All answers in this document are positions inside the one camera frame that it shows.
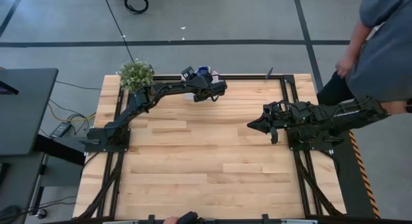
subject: wooden tabletop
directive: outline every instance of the wooden tabletop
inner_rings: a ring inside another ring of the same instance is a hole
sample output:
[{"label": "wooden tabletop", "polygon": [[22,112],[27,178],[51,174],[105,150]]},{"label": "wooden tabletop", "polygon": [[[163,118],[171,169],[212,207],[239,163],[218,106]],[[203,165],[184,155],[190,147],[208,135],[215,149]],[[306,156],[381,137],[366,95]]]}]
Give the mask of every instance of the wooden tabletop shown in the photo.
[{"label": "wooden tabletop", "polygon": [[[296,74],[295,80],[299,100],[315,104],[311,75]],[[119,82],[118,76],[105,76],[96,127],[113,121]],[[147,219],[150,214],[164,219],[189,211],[216,219],[304,217],[285,132],[272,145],[270,135],[246,127],[260,117],[263,104],[282,99],[279,81],[228,80],[227,85],[217,102],[168,96],[130,122],[116,219]],[[319,187],[345,212],[333,161],[316,151],[312,160]],[[105,162],[106,153],[100,153],[83,170],[74,216],[100,190]],[[312,193],[308,196],[313,213]]]}]

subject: computer desk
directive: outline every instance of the computer desk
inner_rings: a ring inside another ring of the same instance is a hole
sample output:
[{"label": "computer desk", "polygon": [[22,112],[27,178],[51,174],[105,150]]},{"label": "computer desk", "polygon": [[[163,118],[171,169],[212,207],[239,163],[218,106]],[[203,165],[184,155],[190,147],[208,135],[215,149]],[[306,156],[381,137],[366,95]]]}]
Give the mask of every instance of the computer desk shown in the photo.
[{"label": "computer desk", "polygon": [[[0,162],[10,165],[0,185],[0,210],[11,205],[28,210],[46,154],[84,164],[82,152],[38,135],[57,74],[57,69],[0,70],[0,79],[19,91],[0,95]],[[36,205],[40,197],[33,199]]]}]

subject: green plant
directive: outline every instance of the green plant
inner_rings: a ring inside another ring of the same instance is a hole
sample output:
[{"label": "green plant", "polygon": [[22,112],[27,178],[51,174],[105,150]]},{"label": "green plant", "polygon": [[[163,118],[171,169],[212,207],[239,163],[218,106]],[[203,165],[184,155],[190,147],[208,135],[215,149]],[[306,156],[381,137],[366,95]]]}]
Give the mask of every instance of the green plant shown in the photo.
[{"label": "green plant", "polygon": [[153,84],[152,67],[138,59],[135,62],[124,63],[117,74],[120,75],[120,85],[129,92],[135,92]]}]

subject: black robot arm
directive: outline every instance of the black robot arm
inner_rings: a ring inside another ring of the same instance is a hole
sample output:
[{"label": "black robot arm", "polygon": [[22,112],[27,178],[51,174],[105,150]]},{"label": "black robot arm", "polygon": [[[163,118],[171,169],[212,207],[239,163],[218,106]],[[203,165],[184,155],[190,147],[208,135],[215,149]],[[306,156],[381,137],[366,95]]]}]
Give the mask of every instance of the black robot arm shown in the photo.
[{"label": "black robot arm", "polygon": [[127,124],[138,115],[148,113],[166,95],[193,93],[195,102],[209,97],[215,101],[217,98],[214,97],[224,95],[227,89],[224,80],[212,83],[213,75],[195,73],[191,67],[184,70],[182,76],[183,81],[156,83],[131,94],[126,109],[113,122],[108,122],[104,128],[89,130],[88,140],[83,141],[86,151],[127,151],[123,147],[128,145],[129,140]]},{"label": "black robot arm", "polygon": [[335,136],[342,131],[364,127],[386,118],[388,114],[379,101],[366,97],[336,106],[313,105],[310,102],[273,102],[263,106],[263,114],[248,127],[270,133],[276,144],[277,129],[294,128],[294,139],[310,143],[322,131]]}]

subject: person's hand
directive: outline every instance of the person's hand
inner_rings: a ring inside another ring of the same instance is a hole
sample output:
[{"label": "person's hand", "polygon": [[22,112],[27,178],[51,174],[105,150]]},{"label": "person's hand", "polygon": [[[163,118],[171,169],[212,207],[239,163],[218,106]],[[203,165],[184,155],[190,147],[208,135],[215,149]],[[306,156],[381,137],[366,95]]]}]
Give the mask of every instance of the person's hand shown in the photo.
[{"label": "person's hand", "polygon": [[406,113],[406,101],[381,102],[380,105],[389,115]]},{"label": "person's hand", "polygon": [[345,55],[336,64],[336,73],[339,76],[341,76],[341,78],[343,79],[352,70],[354,64],[355,64],[355,57],[350,57],[348,55]]},{"label": "person's hand", "polygon": [[169,217],[163,222],[163,224],[177,224],[179,218],[177,217]]}]

